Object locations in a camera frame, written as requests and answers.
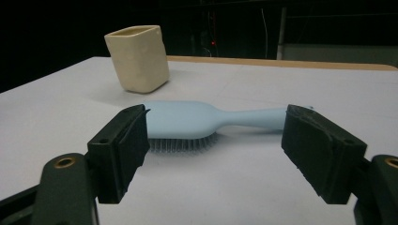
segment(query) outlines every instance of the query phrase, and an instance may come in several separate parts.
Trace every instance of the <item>ceramic cup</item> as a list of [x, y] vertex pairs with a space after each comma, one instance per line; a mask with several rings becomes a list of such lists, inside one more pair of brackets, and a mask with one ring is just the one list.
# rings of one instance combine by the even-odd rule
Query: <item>ceramic cup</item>
[[137, 93], [152, 92], [170, 77], [158, 25], [132, 26], [105, 35], [121, 86]]

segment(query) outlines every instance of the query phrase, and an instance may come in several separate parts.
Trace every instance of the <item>cream-colored vase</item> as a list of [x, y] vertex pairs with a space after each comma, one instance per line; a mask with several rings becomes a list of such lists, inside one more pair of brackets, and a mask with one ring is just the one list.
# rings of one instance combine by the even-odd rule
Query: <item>cream-colored vase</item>
[[105, 35], [121, 86], [137, 93], [152, 92], [170, 77], [158, 25], [132, 26]]

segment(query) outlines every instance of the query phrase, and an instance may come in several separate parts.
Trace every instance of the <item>hairbrush handle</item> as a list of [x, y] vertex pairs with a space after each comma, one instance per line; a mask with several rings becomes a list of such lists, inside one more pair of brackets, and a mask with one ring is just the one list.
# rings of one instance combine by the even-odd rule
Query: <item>hairbrush handle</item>
[[232, 125], [254, 128], [283, 129], [286, 117], [286, 108], [240, 112], [220, 111], [219, 117], [221, 127]]

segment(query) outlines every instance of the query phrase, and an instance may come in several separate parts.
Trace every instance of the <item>white tabletop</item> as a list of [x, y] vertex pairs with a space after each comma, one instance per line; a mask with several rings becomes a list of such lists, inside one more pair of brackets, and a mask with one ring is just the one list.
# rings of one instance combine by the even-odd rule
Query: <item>white tabletop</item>
[[[119, 111], [152, 99], [201, 100], [238, 111], [312, 105], [368, 144], [398, 155], [398, 71], [169, 62], [157, 91], [124, 91], [112, 60], [93, 57], [0, 94], [0, 199], [39, 182], [44, 164], [87, 151]], [[148, 153], [121, 204], [98, 204], [101, 224], [355, 224], [327, 205], [281, 148], [282, 134], [224, 127], [195, 155]]]

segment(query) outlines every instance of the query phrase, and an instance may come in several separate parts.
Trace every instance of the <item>hairbrush bristle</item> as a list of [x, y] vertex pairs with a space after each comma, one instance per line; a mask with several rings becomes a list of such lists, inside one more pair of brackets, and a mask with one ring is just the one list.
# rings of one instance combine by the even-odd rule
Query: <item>hairbrush bristle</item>
[[213, 133], [201, 139], [149, 139], [150, 151], [179, 153], [202, 151], [211, 147], [217, 141], [217, 134]]

